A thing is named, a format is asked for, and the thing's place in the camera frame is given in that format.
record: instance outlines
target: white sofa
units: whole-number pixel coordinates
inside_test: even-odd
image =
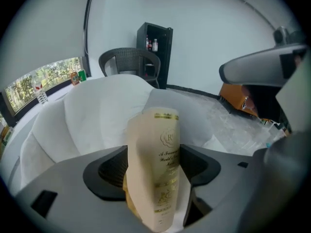
[[[80,83],[44,106],[21,148],[21,188],[54,163],[126,145],[127,121],[153,106],[179,111],[181,143],[225,151],[190,98],[135,75],[113,75]]]

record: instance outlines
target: ceiling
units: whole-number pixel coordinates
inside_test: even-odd
[[[241,2],[253,7],[274,29],[284,26],[290,33],[300,29],[294,15],[283,0],[241,0]]]

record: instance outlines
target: green can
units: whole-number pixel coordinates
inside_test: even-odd
[[[79,80],[80,82],[85,81],[86,80],[86,72],[84,70],[81,70],[78,72],[79,75]]]

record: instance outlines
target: cream-colored bottle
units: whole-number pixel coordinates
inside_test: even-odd
[[[173,222],[179,182],[178,112],[150,108],[128,122],[127,188],[142,222],[154,232]]]

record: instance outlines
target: black wicker chair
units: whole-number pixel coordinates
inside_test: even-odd
[[[136,48],[119,48],[112,49],[105,53],[103,53],[99,57],[99,65],[104,76],[107,77],[105,72],[105,64],[111,58],[116,58],[117,72],[124,71],[136,71],[136,75],[143,78],[148,83],[156,83],[156,87],[159,88],[159,83],[157,78],[160,72],[161,62],[160,59],[153,53],[148,52],[147,50],[141,50]],[[149,59],[155,67],[155,75],[154,76],[144,76],[144,61],[143,58]]]

